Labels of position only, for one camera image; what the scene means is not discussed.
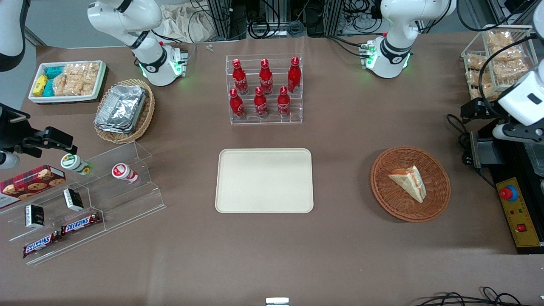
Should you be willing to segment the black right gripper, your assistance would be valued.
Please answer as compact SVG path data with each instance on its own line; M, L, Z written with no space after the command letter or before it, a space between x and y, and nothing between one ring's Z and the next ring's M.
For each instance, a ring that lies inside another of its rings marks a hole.
M10 153L41 157L42 149L58 149L70 154L77 154L74 137L54 127L44 130L44 138L35 138L39 130L29 123L30 115L14 108L0 105L0 145Z

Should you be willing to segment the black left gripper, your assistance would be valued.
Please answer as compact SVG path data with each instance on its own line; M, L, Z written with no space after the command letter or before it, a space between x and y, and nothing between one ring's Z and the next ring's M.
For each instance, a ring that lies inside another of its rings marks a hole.
M467 103L467 110L461 110L461 122L467 124L476 119L498 119L504 122L504 109L498 105L498 100L473 99Z

